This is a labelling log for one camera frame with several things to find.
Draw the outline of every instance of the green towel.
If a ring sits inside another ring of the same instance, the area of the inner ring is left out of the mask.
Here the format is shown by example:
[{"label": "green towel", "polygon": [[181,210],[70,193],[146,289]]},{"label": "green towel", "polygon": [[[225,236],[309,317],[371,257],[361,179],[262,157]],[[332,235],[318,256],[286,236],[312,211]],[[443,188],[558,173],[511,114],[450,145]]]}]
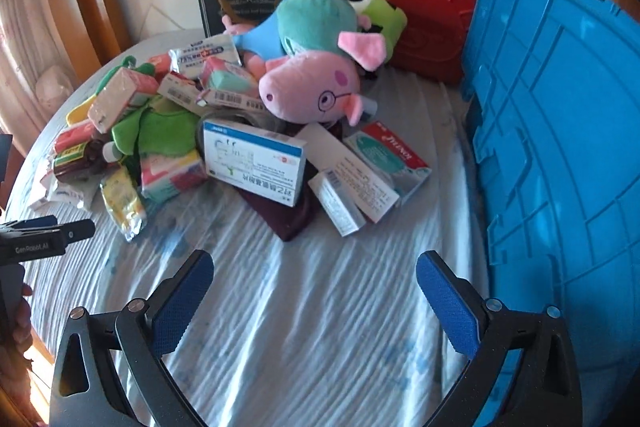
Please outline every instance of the green towel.
[{"label": "green towel", "polygon": [[157,95],[118,122],[111,130],[116,147],[130,156],[161,154],[179,158],[196,147],[200,117]]}]

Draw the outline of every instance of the white medicine box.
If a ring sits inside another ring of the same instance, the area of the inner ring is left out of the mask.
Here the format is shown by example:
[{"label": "white medicine box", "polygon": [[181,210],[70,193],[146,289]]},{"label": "white medicine box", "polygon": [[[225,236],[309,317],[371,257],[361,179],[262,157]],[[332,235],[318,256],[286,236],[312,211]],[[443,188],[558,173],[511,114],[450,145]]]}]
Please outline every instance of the white medicine box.
[{"label": "white medicine box", "polygon": [[213,118],[203,132],[209,176],[295,206],[305,171],[304,141]]}]

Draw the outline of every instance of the yellow packet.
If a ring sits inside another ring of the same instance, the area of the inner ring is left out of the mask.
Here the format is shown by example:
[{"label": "yellow packet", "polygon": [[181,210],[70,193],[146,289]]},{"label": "yellow packet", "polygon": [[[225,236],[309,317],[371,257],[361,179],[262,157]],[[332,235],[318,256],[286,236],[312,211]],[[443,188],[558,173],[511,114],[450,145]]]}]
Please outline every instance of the yellow packet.
[{"label": "yellow packet", "polygon": [[127,242],[133,240],[146,225],[145,206],[138,196],[129,171],[120,166],[100,183],[104,206]]}]

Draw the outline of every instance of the bottle cap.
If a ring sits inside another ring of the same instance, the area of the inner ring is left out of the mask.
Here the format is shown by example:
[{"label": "bottle cap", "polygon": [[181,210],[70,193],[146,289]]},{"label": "bottle cap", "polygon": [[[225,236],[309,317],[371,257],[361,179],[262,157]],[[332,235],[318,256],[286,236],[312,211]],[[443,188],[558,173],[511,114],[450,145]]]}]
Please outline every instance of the bottle cap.
[{"label": "bottle cap", "polygon": [[102,146],[102,157],[107,163],[116,163],[124,158],[124,154],[116,147],[115,142],[108,142]]}]

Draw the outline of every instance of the blue crate lid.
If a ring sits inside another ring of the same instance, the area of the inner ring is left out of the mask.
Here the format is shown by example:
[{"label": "blue crate lid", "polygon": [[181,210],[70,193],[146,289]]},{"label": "blue crate lid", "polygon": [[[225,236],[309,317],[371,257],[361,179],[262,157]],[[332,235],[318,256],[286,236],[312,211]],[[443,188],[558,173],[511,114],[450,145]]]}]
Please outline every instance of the blue crate lid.
[{"label": "blue crate lid", "polygon": [[595,425],[640,362],[640,26],[610,0],[478,0],[463,68],[492,296],[562,309]]}]

